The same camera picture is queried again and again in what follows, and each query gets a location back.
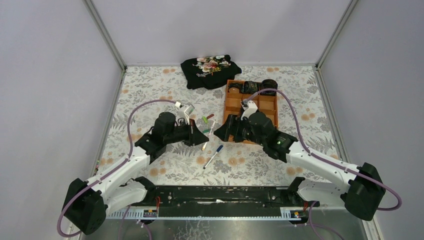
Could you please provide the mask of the white pen blue cap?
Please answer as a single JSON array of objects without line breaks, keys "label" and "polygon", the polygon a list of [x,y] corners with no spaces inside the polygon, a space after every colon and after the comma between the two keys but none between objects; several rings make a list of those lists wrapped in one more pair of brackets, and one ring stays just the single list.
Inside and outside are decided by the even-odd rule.
[{"label": "white pen blue cap", "polygon": [[210,159],[205,163],[205,165],[203,166],[203,169],[205,170],[209,165],[210,165],[210,163],[212,162],[212,160],[218,155],[218,153],[222,150],[222,148],[223,148],[224,146],[223,145],[220,145],[217,149],[216,149],[216,151],[214,152],[214,154],[210,157]]}]

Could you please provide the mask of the white pen magenta cap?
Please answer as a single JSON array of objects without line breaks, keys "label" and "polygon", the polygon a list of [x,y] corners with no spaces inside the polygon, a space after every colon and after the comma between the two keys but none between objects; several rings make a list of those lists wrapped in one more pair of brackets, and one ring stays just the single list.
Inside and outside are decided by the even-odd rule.
[{"label": "white pen magenta cap", "polygon": [[[209,131],[208,131],[208,133],[207,133],[207,137],[208,137],[209,139],[211,138],[211,134],[212,134],[212,132],[213,132],[213,129],[214,129],[214,127],[215,127],[215,124],[216,124],[216,122],[215,122],[215,121],[213,121],[213,122],[212,122],[212,125],[211,125],[211,127],[210,127],[210,129],[209,129]],[[204,151],[204,150],[206,149],[208,142],[209,142],[209,140],[208,140],[208,141],[206,141],[206,142],[203,144],[203,146],[202,146],[202,148],[201,148],[201,150],[202,150],[202,151]]]}]

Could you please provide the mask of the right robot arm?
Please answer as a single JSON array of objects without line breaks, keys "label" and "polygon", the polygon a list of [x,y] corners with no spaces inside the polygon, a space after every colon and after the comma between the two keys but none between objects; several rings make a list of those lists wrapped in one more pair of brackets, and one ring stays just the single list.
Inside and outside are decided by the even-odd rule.
[{"label": "right robot arm", "polygon": [[372,164],[365,162],[358,166],[314,154],[312,150],[306,150],[296,137],[278,130],[272,120],[260,111],[249,117],[230,114],[213,133],[223,142],[230,137],[235,143],[253,142],[262,146],[262,150],[272,159],[302,167],[334,184],[334,189],[317,193],[312,190],[312,184],[301,183],[297,193],[306,201],[323,202],[333,195],[337,202],[344,203],[352,215],[370,221],[386,193],[377,184],[382,179]]}]

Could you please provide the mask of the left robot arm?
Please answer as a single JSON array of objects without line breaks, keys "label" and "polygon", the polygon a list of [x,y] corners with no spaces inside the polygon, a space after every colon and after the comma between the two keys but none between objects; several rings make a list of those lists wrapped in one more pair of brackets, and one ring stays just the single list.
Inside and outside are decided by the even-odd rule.
[{"label": "left robot arm", "polygon": [[144,200],[147,187],[136,180],[128,181],[159,158],[167,145],[183,143],[195,147],[208,141],[194,119],[177,120],[171,112],[160,113],[151,129],[131,145],[127,157],[98,175],[87,180],[76,178],[69,184],[61,215],[83,234],[94,233],[107,215]]}]

